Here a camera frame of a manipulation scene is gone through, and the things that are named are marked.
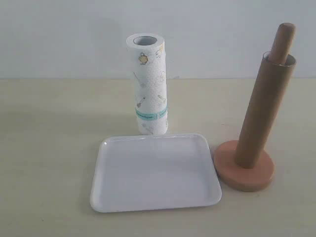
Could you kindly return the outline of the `white printed paper towel roll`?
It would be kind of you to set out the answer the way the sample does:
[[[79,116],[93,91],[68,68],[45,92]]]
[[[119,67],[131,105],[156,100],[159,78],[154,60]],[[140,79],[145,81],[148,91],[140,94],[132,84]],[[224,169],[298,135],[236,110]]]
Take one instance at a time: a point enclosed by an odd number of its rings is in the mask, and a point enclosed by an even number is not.
[[[149,33],[133,34],[126,44],[139,131],[143,135],[165,134],[168,105],[164,38]]]

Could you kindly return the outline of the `brown cardboard tube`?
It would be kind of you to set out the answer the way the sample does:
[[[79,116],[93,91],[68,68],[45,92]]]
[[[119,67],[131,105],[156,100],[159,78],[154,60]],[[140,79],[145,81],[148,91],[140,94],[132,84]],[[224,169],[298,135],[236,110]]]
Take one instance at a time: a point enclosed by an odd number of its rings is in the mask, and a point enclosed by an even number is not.
[[[263,54],[239,135],[235,160],[243,168],[253,168],[261,156],[296,65],[290,54],[284,64],[271,62],[269,55]]]

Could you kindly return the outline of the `wooden paper towel holder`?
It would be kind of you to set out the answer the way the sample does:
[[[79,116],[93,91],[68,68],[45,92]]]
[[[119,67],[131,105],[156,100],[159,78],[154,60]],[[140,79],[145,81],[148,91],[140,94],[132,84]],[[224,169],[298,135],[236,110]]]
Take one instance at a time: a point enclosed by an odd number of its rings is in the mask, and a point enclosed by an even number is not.
[[[284,64],[290,54],[290,48],[296,27],[292,23],[279,25],[271,50],[269,60],[275,64]],[[217,174],[228,186],[244,191],[255,192],[266,188],[272,181],[275,166],[271,157],[263,149],[253,168],[243,168],[236,163],[238,140],[227,141],[214,152],[213,162]]]

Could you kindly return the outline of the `white rectangular plastic tray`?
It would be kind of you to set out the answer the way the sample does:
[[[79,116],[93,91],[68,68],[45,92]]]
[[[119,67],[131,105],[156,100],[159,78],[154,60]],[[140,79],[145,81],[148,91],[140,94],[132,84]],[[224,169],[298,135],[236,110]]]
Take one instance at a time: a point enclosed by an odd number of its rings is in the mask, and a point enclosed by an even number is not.
[[[90,193],[94,211],[205,207],[221,197],[211,151],[200,134],[117,136],[100,144]]]

